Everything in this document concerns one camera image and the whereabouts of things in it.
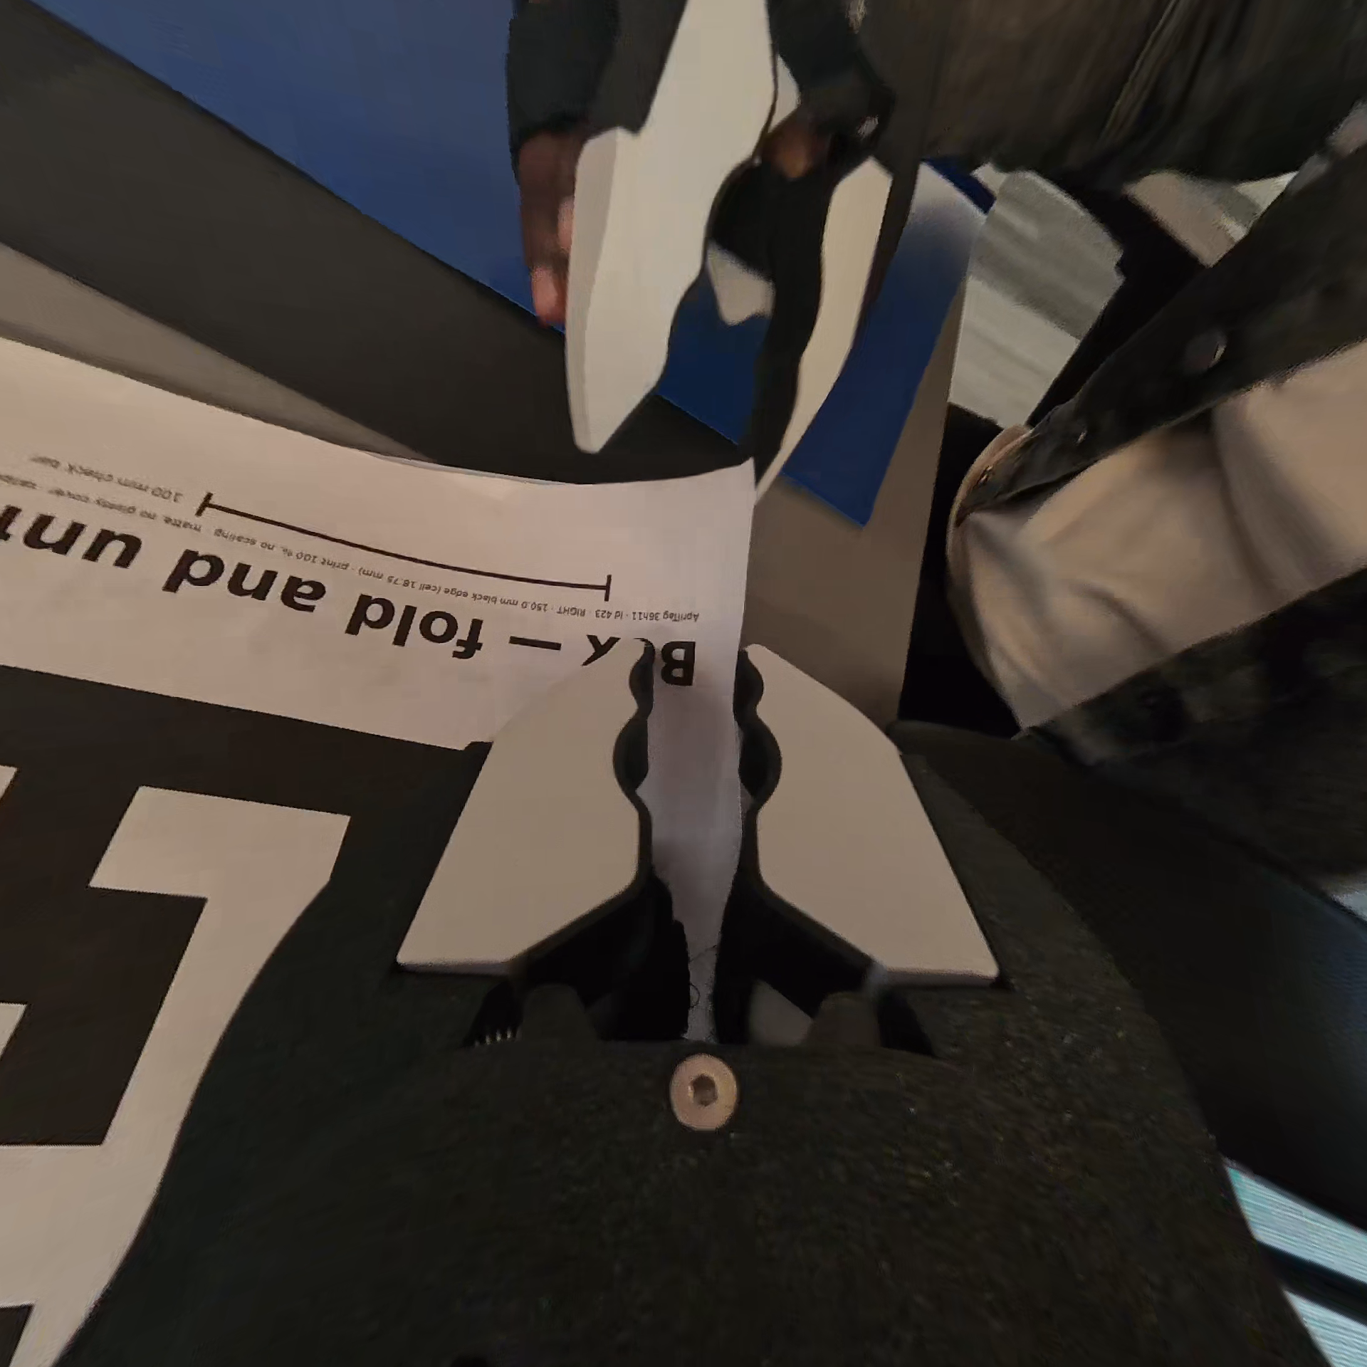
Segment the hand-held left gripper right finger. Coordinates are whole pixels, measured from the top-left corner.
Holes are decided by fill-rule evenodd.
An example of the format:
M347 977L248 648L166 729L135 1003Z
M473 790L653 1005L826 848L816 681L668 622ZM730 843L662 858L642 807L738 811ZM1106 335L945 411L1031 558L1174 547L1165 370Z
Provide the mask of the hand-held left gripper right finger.
M747 805L715 947L715 1035L756 1031L758 988L814 1020L868 1002L881 1046L924 1046L907 988L982 988L1000 970L897 745L764 646L736 662Z

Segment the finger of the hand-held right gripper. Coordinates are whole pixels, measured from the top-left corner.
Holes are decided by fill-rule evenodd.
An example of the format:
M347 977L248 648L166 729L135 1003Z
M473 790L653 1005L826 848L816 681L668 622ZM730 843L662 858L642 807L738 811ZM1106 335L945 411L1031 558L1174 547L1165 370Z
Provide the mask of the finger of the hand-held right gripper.
M720 196L704 256L727 324L764 317L743 457L765 495L840 376L865 311L892 176L874 158L788 179L756 161Z
M769 2L616 2L572 201L564 359L582 451L607 445L662 378L718 196L775 100Z

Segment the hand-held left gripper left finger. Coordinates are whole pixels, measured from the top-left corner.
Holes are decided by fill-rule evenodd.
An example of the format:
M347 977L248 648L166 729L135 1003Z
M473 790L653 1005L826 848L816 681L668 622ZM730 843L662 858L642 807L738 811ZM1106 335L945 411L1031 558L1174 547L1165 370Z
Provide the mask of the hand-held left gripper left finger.
M616 643L491 741L398 965L489 983L469 1041L524 1032L572 997L592 1037L671 1041L689 1017L686 933L653 858L654 648Z

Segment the blue folding cardboard box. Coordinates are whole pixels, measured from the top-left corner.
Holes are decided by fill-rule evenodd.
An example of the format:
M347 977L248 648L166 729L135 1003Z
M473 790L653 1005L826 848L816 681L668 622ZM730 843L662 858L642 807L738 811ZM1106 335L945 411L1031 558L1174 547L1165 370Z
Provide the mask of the blue folding cardboard box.
M58 19L527 311L506 146L511 2L51 1ZM872 517L993 193L923 166L910 218L833 392L782 474Z

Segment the white paper sheet black print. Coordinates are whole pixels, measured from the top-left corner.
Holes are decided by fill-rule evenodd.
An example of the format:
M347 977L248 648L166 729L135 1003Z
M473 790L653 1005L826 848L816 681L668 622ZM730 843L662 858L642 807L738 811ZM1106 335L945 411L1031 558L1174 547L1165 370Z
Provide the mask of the white paper sheet black print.
M740 843L749 463L556 483L350 450L3 341L3 1307L53 1363L209 1049L363 811L434 813L581 668L656 649L645 800L689 936Z

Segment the dark grey desk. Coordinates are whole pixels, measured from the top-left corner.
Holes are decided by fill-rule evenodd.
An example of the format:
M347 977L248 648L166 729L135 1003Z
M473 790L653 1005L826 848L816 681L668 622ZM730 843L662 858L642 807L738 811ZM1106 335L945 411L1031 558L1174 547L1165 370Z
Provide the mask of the dark grey desk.
M648 399L598 454L561 341L33 2L3 2L3 332L299 433L579 483L724 469Z

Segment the person's right hand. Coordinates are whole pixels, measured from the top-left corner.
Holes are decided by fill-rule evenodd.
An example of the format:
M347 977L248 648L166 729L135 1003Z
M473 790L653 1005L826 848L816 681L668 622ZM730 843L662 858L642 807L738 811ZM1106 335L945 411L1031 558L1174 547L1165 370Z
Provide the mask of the person's right hand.
M526 135L515 154L523 260L534 314L544 326L566 321L575 181L584 143L578 123L558 121Z

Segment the person's leg in dark jeans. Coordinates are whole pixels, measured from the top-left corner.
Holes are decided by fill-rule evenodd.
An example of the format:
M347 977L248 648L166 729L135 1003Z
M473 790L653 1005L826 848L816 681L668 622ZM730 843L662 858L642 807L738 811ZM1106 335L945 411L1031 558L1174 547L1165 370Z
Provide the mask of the person's leg in dark jeans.
M1301 167L1364 100L1359 1L860 2L886 60L929 42L926 160L1118 189Z

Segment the person's pale shirt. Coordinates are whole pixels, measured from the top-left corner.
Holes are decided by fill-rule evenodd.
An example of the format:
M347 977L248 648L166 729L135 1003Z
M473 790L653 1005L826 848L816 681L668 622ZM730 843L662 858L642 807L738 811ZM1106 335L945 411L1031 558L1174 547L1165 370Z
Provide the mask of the person's pale shirt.
M965 645L1020 727L1324 590L1364 597L1365 346L1135 437L1051 491L952 509Z

